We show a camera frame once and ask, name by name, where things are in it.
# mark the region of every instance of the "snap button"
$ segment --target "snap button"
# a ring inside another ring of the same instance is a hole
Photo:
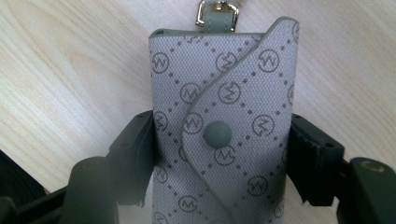
[[[224,121],[213,121],[205,127],[204,139],[208,145],[215,149],[227,147],[232,138],[231,127]]]

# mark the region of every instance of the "letter w logo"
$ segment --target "letter w logo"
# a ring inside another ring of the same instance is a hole
[[[263,176],[254,176],[247,182],[248,193],[252,196],[260,196],[265,193],[268,189],[267,179]]]
[[[155,224],[168,224],[168,220],[166,220],[166,217],[161,213],[155,213],[154,219]]]
[[[259,67],[263,72],[274,72],[279,66],[280,60],[276,51],[273,49],[266,49],[259,56]]]
[[[155,73],[160,74],[166,71],[169,67],[169,58],[164,53],[156,53],[152,57],[152,69]]]
[[[231,150],[220,150],[218,153],[218,159],[222,160],[233,160],[235,159],[235,156],[231,152]]]
[[[186,133],[198,133],[204,126],[204,120],[199,114],[190,113],[184,123],[184,131]]]
[[[178,201],[178,206],[184,212],[193,212],[198,208],[197,201],[191,196],[184,196]]]
[[[184,90],[184,97],[188,99],[194,98],[196,95],[198,95],[198,90],[197,89],[192,89],[191,91],[189,89]]]
[[[155,177],[160,183],[165,183],[168,180],[168,173],[161,166],[155,167]]]

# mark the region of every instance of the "key holder pouch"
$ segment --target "key holder pouch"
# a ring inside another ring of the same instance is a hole
[[[299,23],[235,34],[234,14],[149,38],[153,223],[282,222]]]

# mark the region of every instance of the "light wood surface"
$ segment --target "light wood surface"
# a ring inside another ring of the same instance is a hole
[[[105,156],[131,118],[151,109],[148,37],[196,30],[198,1],[0,0],[0,148],[45,188]],[[346,147],[396,168],[396,1],[243,1],[237,32],[278,17],[301,23],[294,112]],[[336,223],[288,183],[285,223]],[[149,206],[121,208],[151,223]]]

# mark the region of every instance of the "circle logo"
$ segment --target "circle logo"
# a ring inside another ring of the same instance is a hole
[[[220,72],[225,72],[236,63],[236,57],[232,52],[221,53],[216,59],[216,67]]]
[[[180,98],[184,103],[191,104],[200,90],[201,88],[195,83],[184,84],[180,90]]]
[[[294,85],[291,85],[288,91],[288,100],[290,105],[293,105],[293,99],[294,99]]]
[[[190,113],[184,122],[184,131],[189,134],[195,134],[202,130],[204,127],[204,120],[202,116],[197,113]]]
[[[247,182],[247,192],[254,197],[261,196],[268,189],[268,181],[265,177],[257,175]]]
[[[169,58],[165,53],[159,52],[154,54],[151,60],[152,70],[157,73],[164,73],[169,67]]]
[[[274,128],[275,122],[268,115],[258,116],[252,124],[253,132],[259,137],[270,135],[274,131]]]
[[[154,214],[154,223],[155,224],[168,224],[168,220],[166,219],[166,217],[163,214],[156,212]]]
[[[165,183],[168,180],[168,173],[161,166],[156,166],[154,168],[155,179],[160,183]]]
[[[259,42],[262,40],[262,37],[261,37],[260,35],[253,35],[251,38],[252,38],[252,39],[254,40],[254,42],[256,42],[256,43],[259,43]]]
[[[154,114],[154,121],[157,131],[164,131],[168,127],[168,117],[161,111]]]
[[[232,147],[222,147],[215,151],[215,161],[218,165],[228,166],[235,161],[235,150]]]
[[[259,67],[265,73],[274,72],[280,64],[279,55],[273,49],[266,49],[259,56]]]
[[[188,43],[188,44],[196,44],[201,42],[202,39],[204,39],[204,36],[183,36],[184,40]]]
[[[241,96],[241,87],[235,82],[223,83],[219,88],[218,96],[222,103],[234,104]]]
[[[298,38],[300,35],[300,23],[295,22],[291,31],[292,35],[293,35],[293,39],[296,43],[298,43]]]
[[[198,208],[197,200],[192,196],[184,196],[178,200],[178,207],[187,213],[191,213]]]

